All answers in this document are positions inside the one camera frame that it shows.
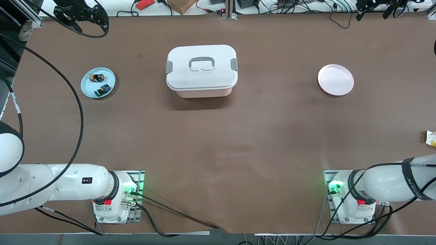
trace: cardboard box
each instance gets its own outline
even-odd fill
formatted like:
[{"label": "cardboard box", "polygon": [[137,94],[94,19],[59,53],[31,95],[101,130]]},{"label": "cardboard box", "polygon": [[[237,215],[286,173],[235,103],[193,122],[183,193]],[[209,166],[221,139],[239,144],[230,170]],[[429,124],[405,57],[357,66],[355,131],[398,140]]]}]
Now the cardboard box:
[{"label": "cardboard box", "polygon": [[167,3],[174,11],[179,14],[184,14],[196,1],[197,0],[167,0]]}]

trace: small plate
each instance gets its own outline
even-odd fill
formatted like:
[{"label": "small plate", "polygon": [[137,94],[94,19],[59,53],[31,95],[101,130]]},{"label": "small plate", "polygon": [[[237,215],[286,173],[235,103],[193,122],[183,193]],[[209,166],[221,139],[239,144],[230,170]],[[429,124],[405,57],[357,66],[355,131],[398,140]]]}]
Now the small plate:
[{"label": "small plate", "polygon": [[318,73],[318,83],[326,93],[341,96],[353,89],[354,78],[351,72],[341,65],[326,65]]},{"label": "small plate", "polygon": [[[89,75],[91,74],[103,74],[105,76],[105,79],[101,82],[93,82],[89,79]],[[104,84],[109,85],[110,87],[109,92],[103,94],[102,96],[96,96],[94,91],[98,90]],[[80,88],[82,89],[83,94],[94,99],[105,97],[106,95],[112,92],[114,87],[115,87],[115,74],[111,70],[105,67],[98,67],[90,70],[88,73],[86,73],[83,76],[82,82],[80,84]]]}]

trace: metal connector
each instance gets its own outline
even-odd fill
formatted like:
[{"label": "metal connector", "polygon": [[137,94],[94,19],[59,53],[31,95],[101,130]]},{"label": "metal connector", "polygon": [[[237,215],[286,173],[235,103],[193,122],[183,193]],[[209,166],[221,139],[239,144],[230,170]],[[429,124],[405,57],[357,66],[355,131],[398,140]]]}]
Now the metal connector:
[{"label": "metal connector", "polygon": [[380,206],[384,206],[384,207],[389,207],[391,205],[388,201],[376,201],[375,204],[380,205]]},{"label": "metal connector", "polygon": [[136,206],[136,201],[128,200],[128,199],[122,199],[121,200],[121,205],[135,207]]}]

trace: light blue plate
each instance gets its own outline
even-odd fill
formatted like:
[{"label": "light blue plate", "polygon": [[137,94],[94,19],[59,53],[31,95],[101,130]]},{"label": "light blue plate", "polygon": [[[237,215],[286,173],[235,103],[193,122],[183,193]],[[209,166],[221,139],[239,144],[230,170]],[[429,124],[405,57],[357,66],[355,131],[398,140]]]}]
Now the light blue plate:
[{"label": "light blue plate", "polygon": [[[93,82],[89,79],[89,75],[91,74],[103,74],[103,76],[105,76],[105,79],[101,82]],[[104,84],[109,85],[110,87],[109,92],[103,94],[102,96],[95,95],[94,91],[97,91]],[[115,74],[108,68],[104,68],[104,67],[98,67],[90,70],[88,73],[86,73],[83,76],[82,82],[80,84],[80,88],[82,89],[83,94],[90,98],[95,98],[95,99],[103,98],[106,95],[110,94],[114,87],[115,87]]]}]

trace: brown table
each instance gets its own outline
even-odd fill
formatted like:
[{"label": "brown table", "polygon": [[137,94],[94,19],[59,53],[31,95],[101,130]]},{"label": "brown table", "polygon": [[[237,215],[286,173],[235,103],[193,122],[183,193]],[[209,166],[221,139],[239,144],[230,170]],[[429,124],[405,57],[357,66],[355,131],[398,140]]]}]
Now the brown table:
[{"label": "brown table", "polygon": [[[346,14],[334,18],[348,21]],[[421,138],[436,126],[436,25],[424,14],[396,20],[366,14],[359,23],[353,18],[348,30],[325,14],[237,21],[214,14],[127,17],[110,23],[105,38],[90,39],[46,21],[28,42],[70,79],[82,100],[85,132],[75,163],[143,169],[147,195],[225,231],[312,233],[325,195],[323,169],[358,169],[436,153]],[[201,44],[236,50],[239,80],[230,96],[182,99],[167,87],[168,52]],[[351,93],[333,98],[321,91],[317,74],[327,64],[353,73]],[[100,66],[112,69],[118,83],[108,98],[93,100],[80,92],[80,80]],[[24,121],[22,163],[66,163],[79,129],[67,85],[25,53],[14,90]],[[4,120],[17,128],[13,106]],[[93,224],[84,201],[46,205]],[[206,229],[146,206],[164,232]],[[385,233],[436,235],[434,207],[434,202],[413,203],[393,216]],[[325,212],[321,227],[327,220]],[[330,231],[349,228],[333,225]],[[153,231],[145,218],[103,229]],[[0,232],[81,230],[28,210],[0,217]]]}]

